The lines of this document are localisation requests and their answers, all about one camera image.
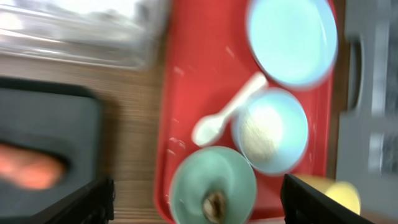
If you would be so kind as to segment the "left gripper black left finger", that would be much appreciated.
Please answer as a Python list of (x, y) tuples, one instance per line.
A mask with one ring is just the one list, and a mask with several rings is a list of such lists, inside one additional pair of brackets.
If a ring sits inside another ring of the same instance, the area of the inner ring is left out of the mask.
[(114, 180), (98, 179), (29, 218), (31, 224), (108, 224), (114, 219)]

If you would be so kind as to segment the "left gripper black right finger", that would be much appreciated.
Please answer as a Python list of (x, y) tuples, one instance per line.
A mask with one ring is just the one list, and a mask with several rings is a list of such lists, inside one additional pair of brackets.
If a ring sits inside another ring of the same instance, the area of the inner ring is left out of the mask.
[(286, 223), (372, 224), (293, 174), (285, 174), (280, 199)]

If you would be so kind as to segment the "orange carrot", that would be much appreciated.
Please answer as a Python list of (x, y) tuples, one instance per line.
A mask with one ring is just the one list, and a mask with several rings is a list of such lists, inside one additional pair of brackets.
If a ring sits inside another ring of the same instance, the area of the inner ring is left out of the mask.
[(65, 171), (65, 165), (50, 155), (1, 144), (1, 178), (18, 187), (49, 189)]

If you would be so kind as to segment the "light blue rice bowl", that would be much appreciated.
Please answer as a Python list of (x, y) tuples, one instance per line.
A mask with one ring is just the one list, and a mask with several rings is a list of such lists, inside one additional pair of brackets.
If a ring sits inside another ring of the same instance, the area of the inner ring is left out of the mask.
[(237, 149), (252, 167), (277, 176), (293, 170), (309, 142), (308, 119), (290, 92), (270, 88), (243, 104), (231, 122)]

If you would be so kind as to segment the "pile of white rice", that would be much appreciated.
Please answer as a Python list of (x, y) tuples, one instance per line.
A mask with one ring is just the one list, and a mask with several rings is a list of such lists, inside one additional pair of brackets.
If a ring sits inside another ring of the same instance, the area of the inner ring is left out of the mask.
[(240, 127), (241, 148), (252, 162), (271, 159), (283, 138), (283, 123), (273, 107), (257, 107), (244, 113)]

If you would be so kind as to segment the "brown food scrap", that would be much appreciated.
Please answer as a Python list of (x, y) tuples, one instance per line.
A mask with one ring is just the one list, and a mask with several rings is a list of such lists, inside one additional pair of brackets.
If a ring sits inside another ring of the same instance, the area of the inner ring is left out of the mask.
[(227, 200), (220, 190), (208, 192), (202, 201), (205, 218), (215, 224), (222, 224), (226, 218)]

